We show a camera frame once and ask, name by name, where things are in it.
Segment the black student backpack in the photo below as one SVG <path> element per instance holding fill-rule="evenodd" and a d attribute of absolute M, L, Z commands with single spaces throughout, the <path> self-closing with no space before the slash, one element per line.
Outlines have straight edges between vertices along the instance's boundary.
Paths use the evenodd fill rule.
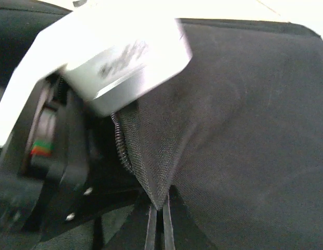
<path fill-rule="evenodd" d="M 172 186 L 217 249 L 323 249 L 323 41 L 295 24 L 182 23 L 188 68 L 109 116 L 135 202 L 48 240 L 0 235 L 0 249 L 104 249 L 140 197 L 145 249 L 165 249 Z"/>

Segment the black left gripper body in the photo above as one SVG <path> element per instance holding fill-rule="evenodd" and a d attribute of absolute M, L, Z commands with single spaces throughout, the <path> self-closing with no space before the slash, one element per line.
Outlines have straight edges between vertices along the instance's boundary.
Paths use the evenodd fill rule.
<path fill-rule="evenodd" d="M 0 149 L 0 235 L 51 239 L 133 204 L 141 187 L 118 156 L 119 130 L 63 78 L 40 81 Z"/>

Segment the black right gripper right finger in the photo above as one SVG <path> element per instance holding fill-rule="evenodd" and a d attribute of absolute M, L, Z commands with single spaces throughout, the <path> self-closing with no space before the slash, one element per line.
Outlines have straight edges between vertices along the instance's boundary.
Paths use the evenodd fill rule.
<path fill-rule="evenodd" d="M 217 249 L 190 216 L 177 188 L 172 186 L 163 206 L 165 249 Z"/>

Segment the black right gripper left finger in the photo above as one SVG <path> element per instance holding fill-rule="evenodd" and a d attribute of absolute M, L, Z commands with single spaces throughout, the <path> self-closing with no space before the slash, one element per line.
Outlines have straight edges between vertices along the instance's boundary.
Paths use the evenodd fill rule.
<path fill-rule="evenodd" d="M 132 212 L 104 249 L 145 249 L 145 241 L 150 219 L 151 201 L 140 197 Z"/>

